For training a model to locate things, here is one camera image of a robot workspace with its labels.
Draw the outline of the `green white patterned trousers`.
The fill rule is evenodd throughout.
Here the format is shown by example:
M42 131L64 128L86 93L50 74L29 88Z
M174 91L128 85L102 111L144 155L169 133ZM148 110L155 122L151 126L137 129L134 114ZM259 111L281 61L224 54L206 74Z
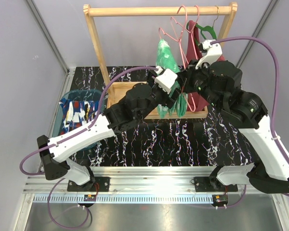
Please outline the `green white patterned trousers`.
M169 96L174 96L175 89L181 90L180 84L177 81L174 81L174 74L177 74L180 70L171 52L169 44L164 39L160 39L158 43L156 67L158 66L165 70L161 76L163 83L166 83L170 88ZM157 106L159 117L164 118L167 114L171 116L174 113L176 113L178 117L183 117L188 106L185 99L186 97L186 93L180 93L171 108L159 104Z

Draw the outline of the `blue white patterned trousers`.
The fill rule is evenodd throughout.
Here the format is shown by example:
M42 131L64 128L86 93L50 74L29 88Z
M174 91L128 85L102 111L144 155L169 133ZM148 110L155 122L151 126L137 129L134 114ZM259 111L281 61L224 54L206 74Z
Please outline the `blue white patterned trousers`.
M63 112L59 135L63 135L92 121L99 101L73 101L63 98L59 105Z

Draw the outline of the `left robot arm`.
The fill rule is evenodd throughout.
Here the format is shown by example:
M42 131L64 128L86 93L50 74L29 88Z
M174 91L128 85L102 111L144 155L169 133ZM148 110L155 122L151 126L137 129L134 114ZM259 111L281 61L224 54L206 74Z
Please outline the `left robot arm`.
M84 191L93 189L96 180L91 168L72 161L70 156L90 144L136 127L160 104L172 107L180 94L175 87L177 78L170 69L157 67L146 83L135 84L117 103L104 111L98 110L93 121L62 136L38 137L46 180L65 178Z

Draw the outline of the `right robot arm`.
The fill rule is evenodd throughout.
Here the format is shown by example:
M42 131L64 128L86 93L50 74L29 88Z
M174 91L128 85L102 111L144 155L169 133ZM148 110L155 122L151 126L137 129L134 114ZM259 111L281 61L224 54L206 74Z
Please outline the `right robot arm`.
M209 178L219 191L231 184L251 184L267 194L289 194L289 155L272 135L273 121L261 98L241 88L243 72L229 61L191 62L178 72L185 93L197 92L248 140L259 157L246 166L218 166Z

